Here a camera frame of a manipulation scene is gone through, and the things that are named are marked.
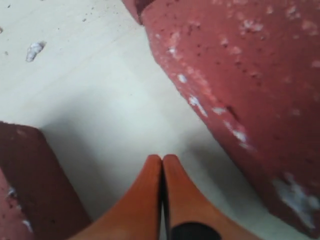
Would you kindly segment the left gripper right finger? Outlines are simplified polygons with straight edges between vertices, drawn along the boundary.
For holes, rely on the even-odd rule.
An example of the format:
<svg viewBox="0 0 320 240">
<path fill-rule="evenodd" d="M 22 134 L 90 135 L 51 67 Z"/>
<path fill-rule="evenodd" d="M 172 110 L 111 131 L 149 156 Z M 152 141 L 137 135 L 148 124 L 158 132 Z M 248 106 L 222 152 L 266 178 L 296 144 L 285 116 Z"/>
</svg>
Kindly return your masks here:
<svg viewBox="0 0 320 240">
<path fill-rule="evenodd" d="M 224 215 L 189 178 L 176 155 L 163 158 L 169 240 L 256 240 L 258 237 Z"/>
</svg>

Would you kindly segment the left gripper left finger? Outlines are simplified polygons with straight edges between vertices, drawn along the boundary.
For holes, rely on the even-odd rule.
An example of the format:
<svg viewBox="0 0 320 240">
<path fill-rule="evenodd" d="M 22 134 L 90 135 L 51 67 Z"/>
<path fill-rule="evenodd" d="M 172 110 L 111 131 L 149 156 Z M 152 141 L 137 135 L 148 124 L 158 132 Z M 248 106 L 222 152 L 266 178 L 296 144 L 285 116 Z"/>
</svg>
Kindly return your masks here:
<svg viewBox="0 0 320 240">
<path fill-rule="evenodd" d="M 161 224 L 162 160 L 152 154 L 134 183 L 103 216 L 73 240 L 157 240 Z"/>
</svg>

